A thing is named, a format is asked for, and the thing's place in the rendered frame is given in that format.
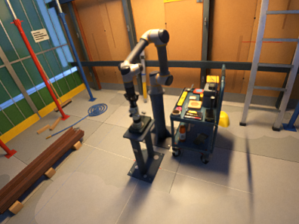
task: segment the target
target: cable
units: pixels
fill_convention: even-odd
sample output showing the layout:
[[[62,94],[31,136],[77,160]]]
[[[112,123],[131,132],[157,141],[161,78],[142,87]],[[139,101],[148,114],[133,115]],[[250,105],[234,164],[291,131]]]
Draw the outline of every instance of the cable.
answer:
[[[98,115],[101,115],[103,114],[106,110],[108,109],[108,105],[106,105],[105,103],[100,103],[100,104],[97,104],[97,105],[93,105],[91,106],[89,109],[88,109],[88,115],[86,115],[84,118],[78,120],[75,124],[78,124],[80,121],[83,121],[85,118],[87,118],[88,116],[98,116]],[[58,131],[57,133],[54,133],[48,137],[46,137],[46,139],[49,139],[53,136],[56,136],[57,134],[73,127],[75,124],[72,124],[70,125],[69,127],[67,128],[64,128],[63,130],[61,131]]]

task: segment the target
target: lumber stack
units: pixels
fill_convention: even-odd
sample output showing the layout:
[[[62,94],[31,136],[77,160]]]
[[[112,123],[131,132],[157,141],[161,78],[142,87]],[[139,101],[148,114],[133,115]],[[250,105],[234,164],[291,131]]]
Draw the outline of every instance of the lumber stack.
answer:
[[[83,130],[75,130],[71,127],[1,189],[0,214],[3,214],[12,206],[33,183],[45,174],[83,136]]]

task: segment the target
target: robotic arm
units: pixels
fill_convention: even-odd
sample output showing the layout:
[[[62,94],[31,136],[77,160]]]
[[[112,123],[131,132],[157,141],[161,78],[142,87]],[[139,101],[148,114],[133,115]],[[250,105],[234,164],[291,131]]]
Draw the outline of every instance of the robotic arm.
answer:
[[[122,80],[125,85],[125,98],[130,102],[130,116],[133,118],[131,128],[133,130],[141,129],[145,124],[141,121],[137,100],[138,95],[135,93],[133,77],[142,72],[142,64],[134,61],[139,57],[140,53],[150,43],[154,43],[159,57],[160,72],[151,73],[149,76],[150,85],[152,86],[152,93],[158,93],[162,89],[161,85],[171,85],[173,76],[168,71],[168,59],[166,45],[169,41],[169,34],[165,29],[151,29],[145,32],[140,41],[137,43],[133,51],[128,55],[123,63],[119,64],[119,70],[122,74]]]

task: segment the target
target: wooden wall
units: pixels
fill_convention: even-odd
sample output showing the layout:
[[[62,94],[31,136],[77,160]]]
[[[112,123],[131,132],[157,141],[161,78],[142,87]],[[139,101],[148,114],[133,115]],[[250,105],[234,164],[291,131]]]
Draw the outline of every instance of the wooden wall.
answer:
[[[261,0],[214,0],[211,18],[211,54],[215,61],[251,62]],[[124,60],[130,53],[128,34],[121,0],[77,0],[79,18],[91,51],[92,60]],[[169,60],[201,60],[202,3],[196,0],[164,3],[163,0],[131,0],[137,40],[148,29],[167,29]],[[298,10],[298,0],[270,0],[269,10]],[[270,15],[265,37],[297,38],[298,15]],[[290,63],[295,43],[263,43],[262,63]],[[156,48],[146,48],[146,59],[157,60]],[[147,73],[158,68],[148,67]],[[117,68],[97,67],[101,82],[122,83]],[[200,69],[170,68],[174,75],[171,87],[199,86]],[[220,74],[217,69],[210,73]],[[250,72],[227,70],[226,92],[247,91]],[[281,87],[285,74],[259,72],[257,85]],[[299,98],[293,89],[293,98]],[[254,94],[277,97],[275,91],[254,91]]]

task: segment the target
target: tool cart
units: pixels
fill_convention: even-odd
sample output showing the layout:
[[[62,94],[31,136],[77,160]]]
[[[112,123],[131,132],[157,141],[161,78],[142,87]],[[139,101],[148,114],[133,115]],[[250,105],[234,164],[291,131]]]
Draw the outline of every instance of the tool cart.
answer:
[[[217,81],[215,83],[207,82],[204,90],[183,89],[170,116],[173,156],[180,155],[180,149],[190,149],[202,153],[201,159],[204,164],[207,164],[211,160],[223,100],[225,69],[225,65],[223,64],[219,90],[217,90]],[[200,109],[189,108],[192,107],[193,100],[202,101]],[[176,133],[174,132],[175,121],[180,122]],[[183,142],[179,139],[181,125],[184,125],[186,130],[186,139]]]

